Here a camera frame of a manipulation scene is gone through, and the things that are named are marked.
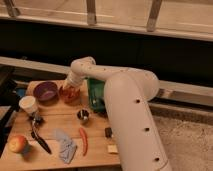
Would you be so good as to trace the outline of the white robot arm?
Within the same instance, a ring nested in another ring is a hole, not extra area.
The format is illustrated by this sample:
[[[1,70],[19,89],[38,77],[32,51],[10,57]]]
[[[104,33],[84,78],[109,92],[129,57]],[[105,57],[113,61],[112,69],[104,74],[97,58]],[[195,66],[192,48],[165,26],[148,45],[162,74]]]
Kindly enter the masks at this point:
[[[79,87],[86,78],[105,83],[104,102],[123,171],[172,171],[148,102],[159,91],[147,70],[98,65],[92,57],[74,60],[63,84]]]

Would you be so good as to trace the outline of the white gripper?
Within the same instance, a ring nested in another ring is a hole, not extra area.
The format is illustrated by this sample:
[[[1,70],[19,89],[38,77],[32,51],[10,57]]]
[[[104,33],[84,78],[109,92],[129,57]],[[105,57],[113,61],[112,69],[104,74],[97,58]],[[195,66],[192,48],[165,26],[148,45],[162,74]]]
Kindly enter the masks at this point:
[[[67,75],[67,78],[64,80],[63,87],[62,87],[62,96],[68,95],[68,88],[69,87],[78,87],[82,84],[84,78],[82,76],[77,75],[76,73],[70,71]],[[73,89],[72,98],[76,99],[79,97],[80,89]]]

